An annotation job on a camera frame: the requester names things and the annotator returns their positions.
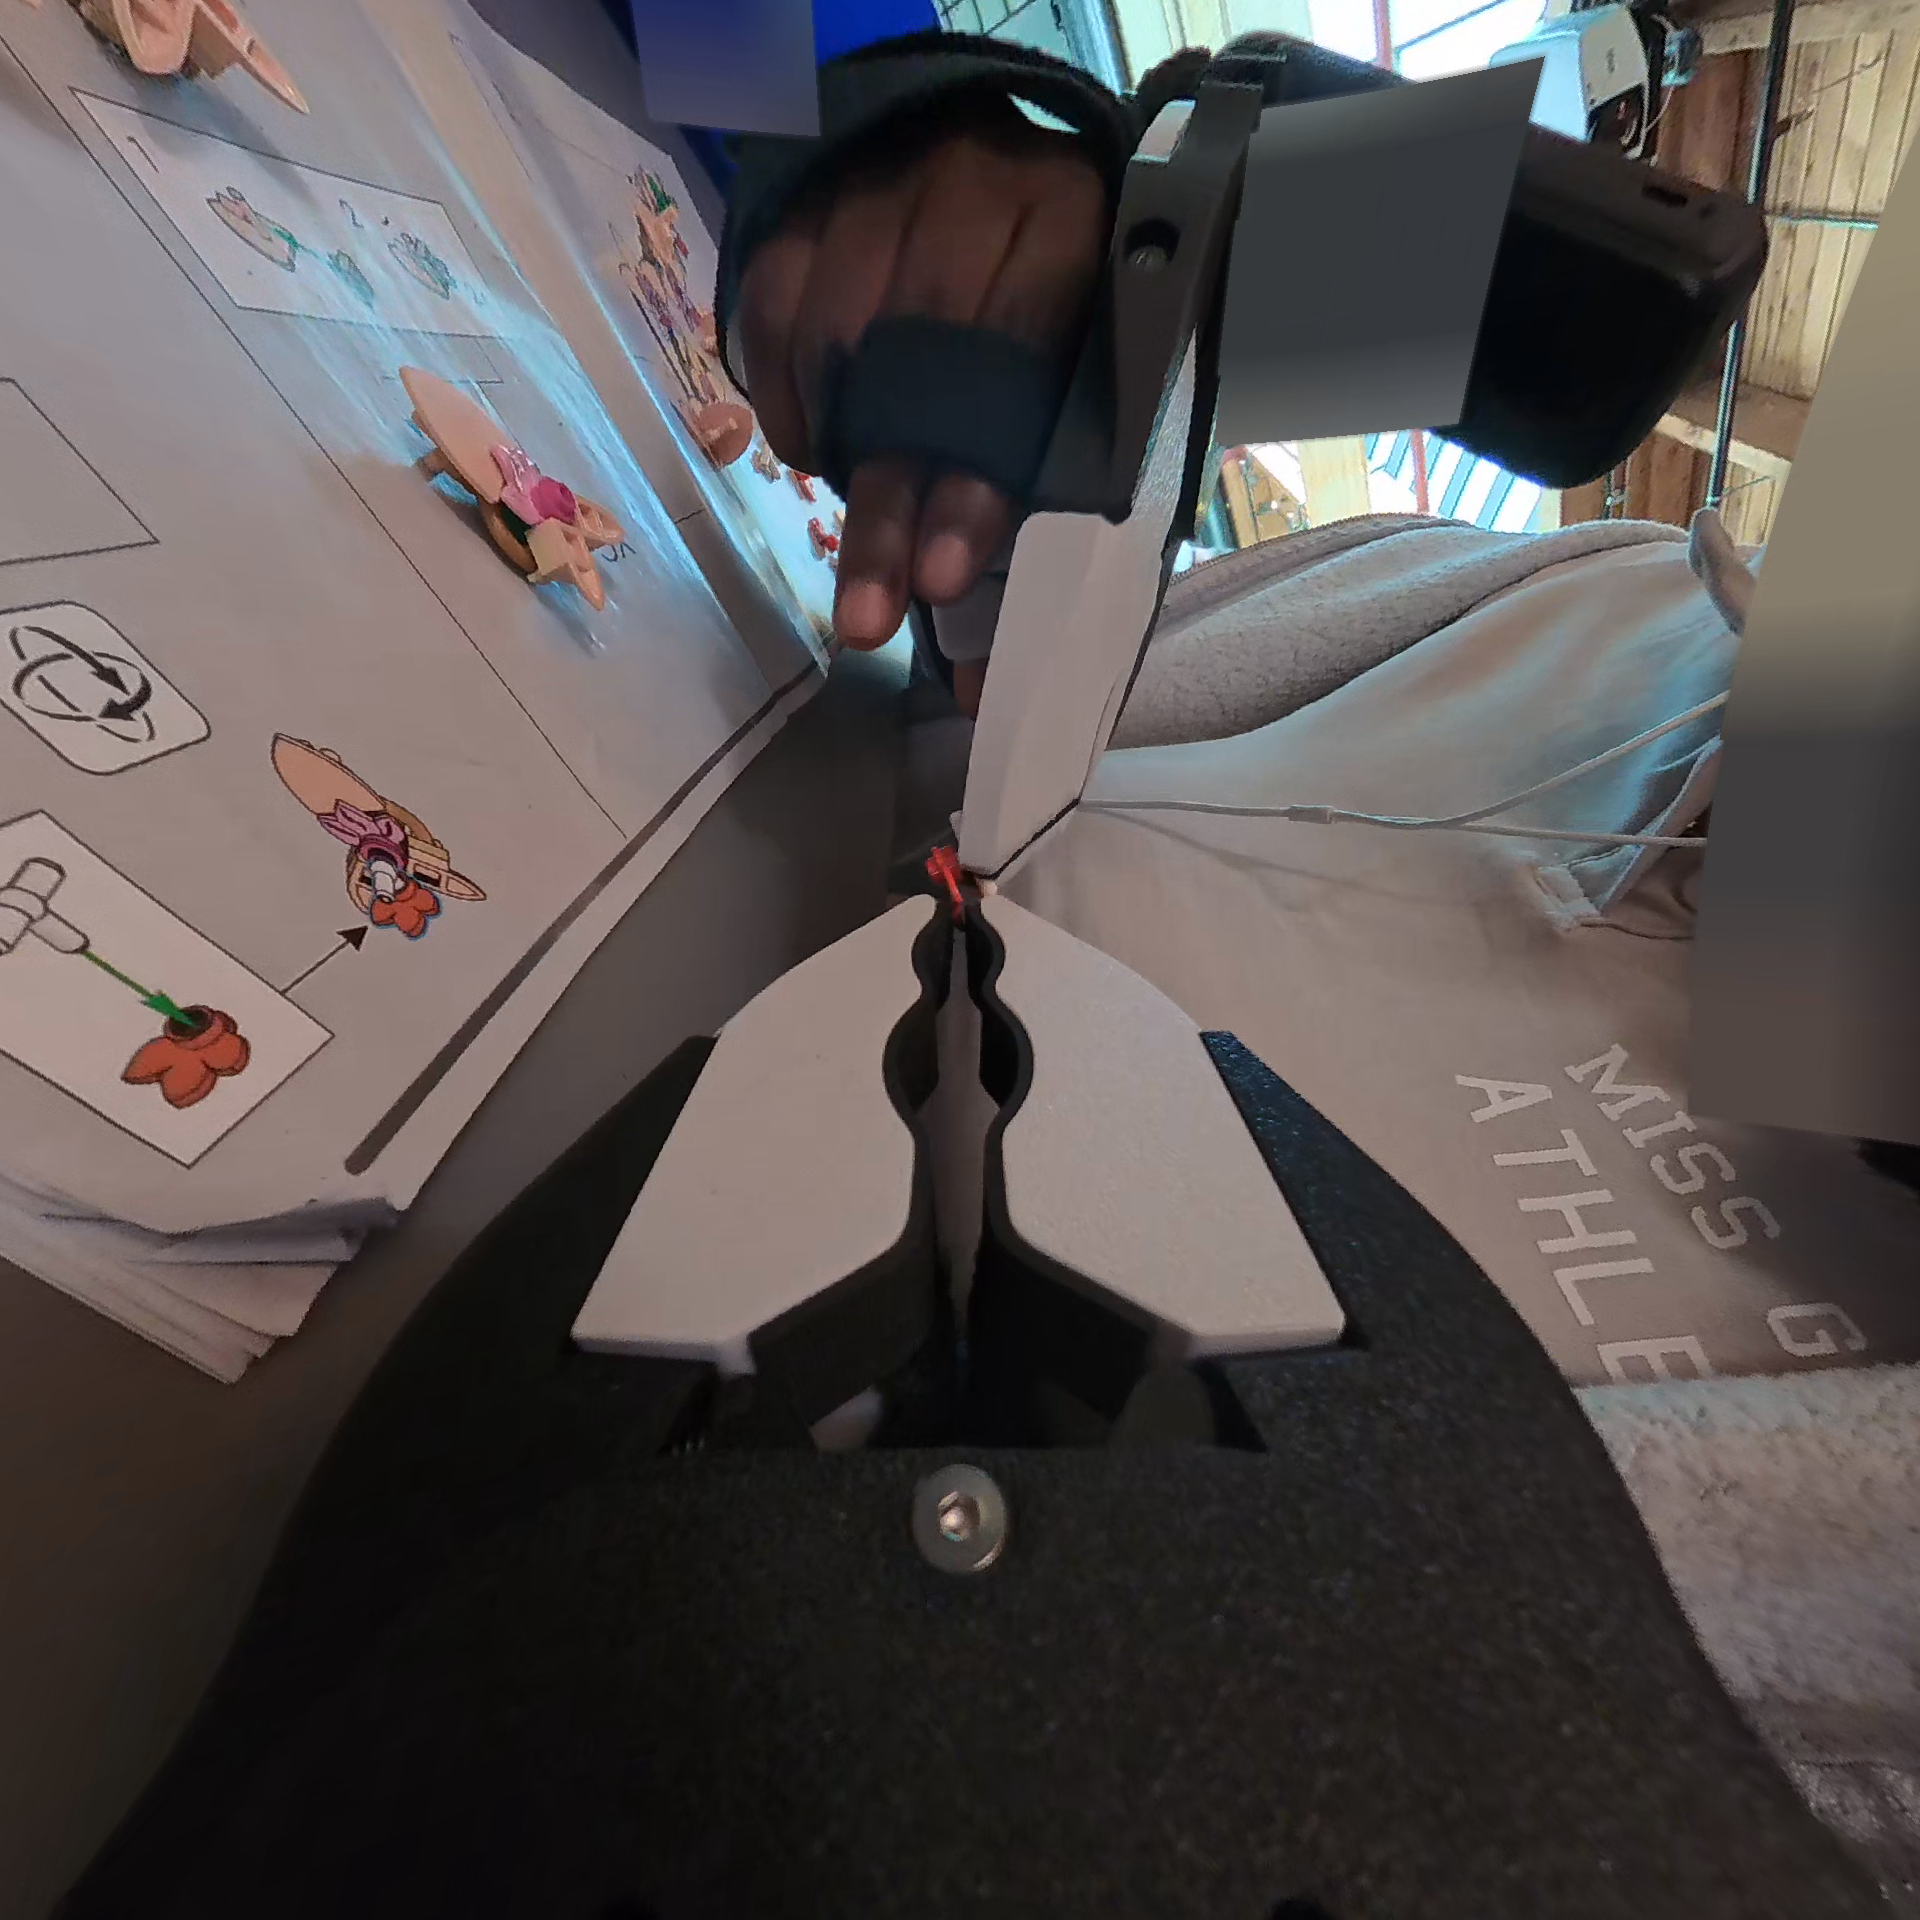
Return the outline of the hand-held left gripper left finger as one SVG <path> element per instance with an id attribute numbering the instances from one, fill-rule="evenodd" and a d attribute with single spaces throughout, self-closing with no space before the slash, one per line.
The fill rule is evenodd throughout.
<path id="1" fill-rule="evenodd" d="M 940 922 L 911 895 L 719 1028 L 578 1309 L 580 1350 L 764 1370 L 786 1315 L 902 1243 L 919 1148 L 884 1051 L 934 1008 Z"/>

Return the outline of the tan pink toy flower assembly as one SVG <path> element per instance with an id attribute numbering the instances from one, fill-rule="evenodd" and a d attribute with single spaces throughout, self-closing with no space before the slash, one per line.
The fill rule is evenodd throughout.
<path id="1" fill-rule="evenodd" d="M 144 78 L 216 80 L 238 67 L 284 105 L 310 112 L 301 87 L 233 4 L 87 3 L 77 9 Z"/>
<path id="2" fill-rule="evenodd" d="M 573 587 L 592 607 L 606 604 L 599 568 L 627 529 L 592 496 L 543 473 L 502 419 L 419 367 L 398 372 L 413 403 L 411 424 L 428 449 L 415 467 L 428 482 L 457 484 L 477 505 L 493 548 L 534 585 Z"/>

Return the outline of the person's right hand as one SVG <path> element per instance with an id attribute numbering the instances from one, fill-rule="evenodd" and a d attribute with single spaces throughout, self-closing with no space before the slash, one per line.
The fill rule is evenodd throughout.
<path id="1" fill-rule="evenodd" d="M 814 470 L 828 360 L 875 319 L 998 331 L 1059 358 L 1084 326 L 1111 230 L 1085 151 L 1019 112 L 852 162 L 742 275 L 731 339 L 773 452 Z M 857 652 L 897 635 L 911 600 L 964 599 L 1019 518 L 985 478 L 891 454 L 858 467 L 844 500 L 831 622 Z"/>

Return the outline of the toy building instruction booklet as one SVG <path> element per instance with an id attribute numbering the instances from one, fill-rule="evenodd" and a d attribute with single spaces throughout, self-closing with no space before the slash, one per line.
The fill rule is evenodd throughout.
<path id="1" fill-rule="evenodd" d="M 822 687 L 837 505 L 713 355 L 716 205 L 561 6 L 5 4 L 5 1259 L 233 1382 Z M 401 367 L 624 529 L 600 612 Z"/>

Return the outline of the grey printed sweatshirt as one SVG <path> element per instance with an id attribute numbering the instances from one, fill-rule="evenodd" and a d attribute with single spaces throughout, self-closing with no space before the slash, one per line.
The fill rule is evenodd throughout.
<path id="1" fill-rule="evenodd" d="M 1700 836 L 1764 548 L 1712 515 L 1331 523 L 1168 592 L 1092 796 L 1012 895 L 1222 1028 L 1405 1187 L 1579 1384 L 1916 1362 L 1916 1191 L 1733 1125 L 1684 1052 Z"/>

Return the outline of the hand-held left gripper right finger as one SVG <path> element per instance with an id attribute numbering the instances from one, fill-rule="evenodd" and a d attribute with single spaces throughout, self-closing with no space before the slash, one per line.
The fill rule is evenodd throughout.
<path id="1" fill-rule="evenodd" d="M 1155 983 L 1007 895 L 983 1000 L 1027 1047 L 1000 1134 L 1012 1243 L 1147 1335 L 1155 1360 L 1325 1350 L 1343 1309 L 1202 1031 Z"/>

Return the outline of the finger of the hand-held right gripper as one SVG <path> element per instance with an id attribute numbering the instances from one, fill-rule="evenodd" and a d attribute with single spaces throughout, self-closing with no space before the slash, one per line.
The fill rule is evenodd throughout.
<path id="1" fill-rule="evenodd" d="M 1040 513 L 1015 545 L 983 679 L 958 858 L 1000 877 L 1085 794 L 1170 578 L 1170 518 Z"/>
<path id="2" fill-rule="evenodd" d="M 1157 424 L 1155 436 L 1151 436 L 1147 452 L 1145 452 L 1145 460 L 1142 463 L 1138 491 L 1137 491 L 1137 496 L 1132 500 L 1131 515 L 1127 515 L 1127 517 L 1132 517 L 1137 504 L 1142 504 L 1142 500 L 1147 504 L 1151 510 L 1160 510 L 1168 515 L 1168 518 L 1170 518 L 1170 529 L 1168 529 L 1170 577 L 1172 577 L 1175 555 L 1177 555 L 1179 545 L 1185 541 L 1188 527 L 1191 526 L 1191 500 L 1190 500 L 1190 492 L 1188 492 L 1190 443 L 1200 441 L 1206 445 L 1210 440 L 1210 429 L 1206 424 L 1206 414 L 1200 408 L 1197 408 L 1199 358 L 1200 358 L 1199 344 L 1193 344 L 1193 342 L 1188 344 L 1185 355 L 1179 363 L 1175 385 L 1170 387 L 1170 392 L 1168 392 L 1168 399 L 1163 406 L 1163 417 Z"/>

